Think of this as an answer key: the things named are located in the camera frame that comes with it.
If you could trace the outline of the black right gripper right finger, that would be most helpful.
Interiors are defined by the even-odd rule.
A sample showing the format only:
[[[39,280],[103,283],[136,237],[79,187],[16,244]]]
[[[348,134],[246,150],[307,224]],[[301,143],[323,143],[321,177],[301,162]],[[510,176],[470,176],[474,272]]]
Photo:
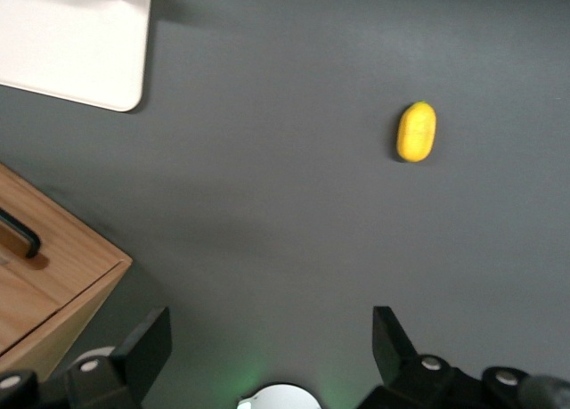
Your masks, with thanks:
[[[481,382],[443,358],[420,354],[390,307],[374,307],[372,353],[382,383],[361,408],[485,408]]]

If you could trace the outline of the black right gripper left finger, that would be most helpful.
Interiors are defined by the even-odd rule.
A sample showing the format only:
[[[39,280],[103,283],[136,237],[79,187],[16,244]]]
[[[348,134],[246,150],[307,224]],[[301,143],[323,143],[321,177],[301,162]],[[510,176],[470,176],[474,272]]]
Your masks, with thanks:
[[[90,350],[64,373],[71,408],[140,408],[172,352],[168,307],[153,308],[115,347]]]

